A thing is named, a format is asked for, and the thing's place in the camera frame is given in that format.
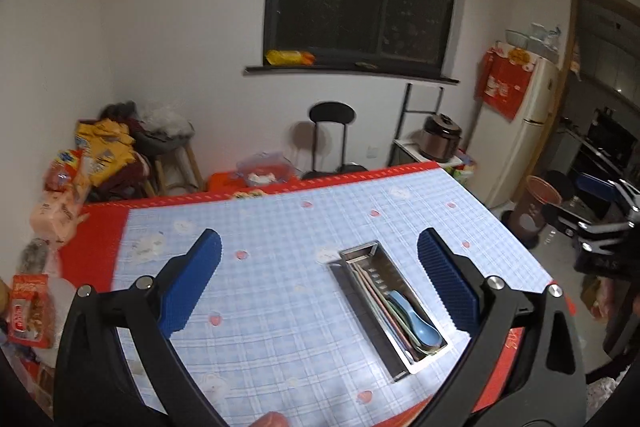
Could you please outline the blue spoon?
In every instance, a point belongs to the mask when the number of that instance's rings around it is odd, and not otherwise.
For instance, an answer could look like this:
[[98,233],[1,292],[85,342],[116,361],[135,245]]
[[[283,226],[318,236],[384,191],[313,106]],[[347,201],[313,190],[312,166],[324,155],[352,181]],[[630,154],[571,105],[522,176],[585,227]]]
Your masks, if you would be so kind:
[[428,349],[436,349],[442,345],[442,335],[435,327],[424,320],[421,315],[413,309],[409,300],[401,295],[399,291],[390,291],[387,294],[387,301],[404,318],[413,336],[420,345]]

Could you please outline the pink chopstick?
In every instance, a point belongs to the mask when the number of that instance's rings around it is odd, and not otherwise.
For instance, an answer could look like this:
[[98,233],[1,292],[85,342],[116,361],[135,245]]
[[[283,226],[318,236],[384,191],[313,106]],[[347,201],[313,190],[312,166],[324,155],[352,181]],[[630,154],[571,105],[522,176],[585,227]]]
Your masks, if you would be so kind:
[[372,280],[369,277],[369,274],[366,271],[363,271],[363,269],[361,269],[359,265],[355,265],[355,270],[356,270],[356,273],[358,275],[360,275],[360,277],[363,279],[363,282],[366,283],[366,285],[370,289],[370,291],[371,291],[373,297],[375,298],[376,302],[378,303],[378,305],[380,305],[381,303],[384,303],[384,301],[386,301],[386,299],[378,291],[378,288],[376,288],[374,286]]

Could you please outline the green chopstick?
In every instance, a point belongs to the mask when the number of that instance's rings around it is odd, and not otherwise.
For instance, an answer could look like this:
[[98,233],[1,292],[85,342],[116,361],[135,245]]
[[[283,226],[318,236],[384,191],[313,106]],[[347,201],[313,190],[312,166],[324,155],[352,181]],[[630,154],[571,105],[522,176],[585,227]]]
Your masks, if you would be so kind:
[[381,277],[373,269],[359,268],[359,272],[364,280],[369,284],[371,291],[376,297],[376,302],[386,317],[386,321],[392,325],[396,336],[401,340],[406,350],[410,353],[414,361],[420,361],[425,357],[425,351],[422,349],[418,338],[413,334],[410,326],[399,311],[399,309],[390,300],[390,293],[387,286],[383,283]]

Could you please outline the green spoon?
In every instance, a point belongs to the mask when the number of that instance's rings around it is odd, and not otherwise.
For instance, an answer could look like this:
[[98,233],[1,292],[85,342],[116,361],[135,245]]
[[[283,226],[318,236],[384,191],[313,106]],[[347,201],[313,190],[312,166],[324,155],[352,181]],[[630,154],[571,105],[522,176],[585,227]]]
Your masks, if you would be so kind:
[[386,305],[395,313],[401,327],[409,336],[413,347],[427,352],[435,350],[442,345],[442,335],[435,327],[424,320],[420,314],[413,310],[409,301],[393,291],[385,298]]

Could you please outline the brown trash bin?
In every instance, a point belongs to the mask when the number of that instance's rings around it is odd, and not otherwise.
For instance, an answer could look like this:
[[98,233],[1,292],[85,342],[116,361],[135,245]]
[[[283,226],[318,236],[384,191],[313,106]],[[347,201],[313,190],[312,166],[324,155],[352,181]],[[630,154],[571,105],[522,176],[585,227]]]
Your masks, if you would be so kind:
[[561,202],[560,193],[551,184],[538,176],[529,176],[522,197],[516,203],[506,225],[526,248],[532,248],[539,241],[539,234],[547,224],[542,214],[544,205],[560,205]]

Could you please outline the stainless steel utensil tray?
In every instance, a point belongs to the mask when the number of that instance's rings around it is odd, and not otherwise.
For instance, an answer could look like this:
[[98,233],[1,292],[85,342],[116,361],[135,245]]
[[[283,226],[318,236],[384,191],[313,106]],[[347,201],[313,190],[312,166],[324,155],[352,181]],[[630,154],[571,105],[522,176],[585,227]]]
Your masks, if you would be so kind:
[[382,359],[394,381],[423,375],[448,347],[445,334],[380,241],[324,248],[319,263],[336,270],[383,338]]

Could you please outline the white refrigerator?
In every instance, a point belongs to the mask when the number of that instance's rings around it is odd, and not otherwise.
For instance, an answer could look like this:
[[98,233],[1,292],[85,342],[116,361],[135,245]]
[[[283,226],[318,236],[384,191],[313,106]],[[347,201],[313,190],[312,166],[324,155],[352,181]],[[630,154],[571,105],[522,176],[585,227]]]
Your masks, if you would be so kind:
[[[494,46],[517,48],[501,41]],[[529,53],[536,65],[515,118],[508,121],[480,101],[480,113],[466,149],[475,161],[468,189],[489,208],[501,206],[513,196],[551,112],[559,69],[546,58]]]

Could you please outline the red cloth on refrigerator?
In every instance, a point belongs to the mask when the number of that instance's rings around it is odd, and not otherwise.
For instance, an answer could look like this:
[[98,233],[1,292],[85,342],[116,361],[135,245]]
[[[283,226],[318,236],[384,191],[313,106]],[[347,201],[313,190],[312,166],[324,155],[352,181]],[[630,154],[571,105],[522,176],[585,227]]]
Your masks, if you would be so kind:
[[536,60],[521,48],[493,46],[483,56],[475,98],[512,121],[523,103]]

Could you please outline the clear plastic container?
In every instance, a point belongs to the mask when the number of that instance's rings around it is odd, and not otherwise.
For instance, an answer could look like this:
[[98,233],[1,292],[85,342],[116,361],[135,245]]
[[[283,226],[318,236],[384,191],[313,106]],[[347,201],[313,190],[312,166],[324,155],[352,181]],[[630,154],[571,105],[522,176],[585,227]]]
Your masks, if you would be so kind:
[[249,187],[263,187],[291,181],[297,171],[282,152],[262,152],[238,162],[234,176]]

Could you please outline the wooden stool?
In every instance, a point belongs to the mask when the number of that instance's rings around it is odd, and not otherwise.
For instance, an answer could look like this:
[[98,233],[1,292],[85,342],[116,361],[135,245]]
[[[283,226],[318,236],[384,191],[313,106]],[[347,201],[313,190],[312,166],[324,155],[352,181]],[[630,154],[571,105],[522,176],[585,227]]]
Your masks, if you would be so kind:
[[204,179],[191,146],[194,128],[186,134],[169,136],[164,132],[136,134],[138,152],[151,164],[157,193],[203,191]]

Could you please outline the red snack packet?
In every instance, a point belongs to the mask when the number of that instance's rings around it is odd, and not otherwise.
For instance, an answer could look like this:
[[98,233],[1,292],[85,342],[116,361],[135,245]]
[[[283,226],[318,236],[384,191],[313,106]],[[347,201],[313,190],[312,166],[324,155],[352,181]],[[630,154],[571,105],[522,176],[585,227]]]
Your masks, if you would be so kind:
[[53,345],[55,313],[44,274],[14,275],[10,292],[9,340],[49,349]]

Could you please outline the brown rice cooker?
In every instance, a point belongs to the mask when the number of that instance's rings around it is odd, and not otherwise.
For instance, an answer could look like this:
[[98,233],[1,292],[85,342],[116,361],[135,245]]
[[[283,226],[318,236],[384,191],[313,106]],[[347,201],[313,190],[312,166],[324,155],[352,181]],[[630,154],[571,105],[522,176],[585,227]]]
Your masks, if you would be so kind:
[[462,129],[448,116],[428,116],[420,133],[418,149],[428,159],[450,161],[460,143]]

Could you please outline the black metal rack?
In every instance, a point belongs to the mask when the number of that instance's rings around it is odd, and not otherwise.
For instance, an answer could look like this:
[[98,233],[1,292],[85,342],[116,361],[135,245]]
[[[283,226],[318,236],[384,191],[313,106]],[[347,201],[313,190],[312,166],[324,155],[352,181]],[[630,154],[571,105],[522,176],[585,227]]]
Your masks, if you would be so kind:
[[392,167],[398,156],[399,142],[412,142],[413,135],[419,132],[427,116],[440,112],[445,87],[442,84],[418,83],[408,81],[402,92],[396,118],[392,144],[386,157],[386,166]]

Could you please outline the black round-back chair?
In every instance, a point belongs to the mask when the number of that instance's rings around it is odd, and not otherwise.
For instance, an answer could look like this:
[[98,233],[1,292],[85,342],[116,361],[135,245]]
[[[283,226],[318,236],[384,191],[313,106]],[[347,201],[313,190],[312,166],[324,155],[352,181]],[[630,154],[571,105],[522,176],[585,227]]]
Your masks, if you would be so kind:
[[[349,127],[356,121],[357,114],[352,106],[337,101],[318,102],[308,109],[312,124],[310,169],[302,179],[315,180],[329,176],[366,172],[367,168],[347,160],[347,138]],[[337,166],[326,167],[326,158],[337,153]]]

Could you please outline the yellow snack bag on sill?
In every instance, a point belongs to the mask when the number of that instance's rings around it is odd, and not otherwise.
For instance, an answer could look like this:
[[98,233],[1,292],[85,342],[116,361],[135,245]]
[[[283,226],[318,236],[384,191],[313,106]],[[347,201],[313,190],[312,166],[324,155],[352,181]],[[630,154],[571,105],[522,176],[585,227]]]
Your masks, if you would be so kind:
[[274,67],[312,66],[316,61],[314,54],[296,50],[269,50],[265,59]]

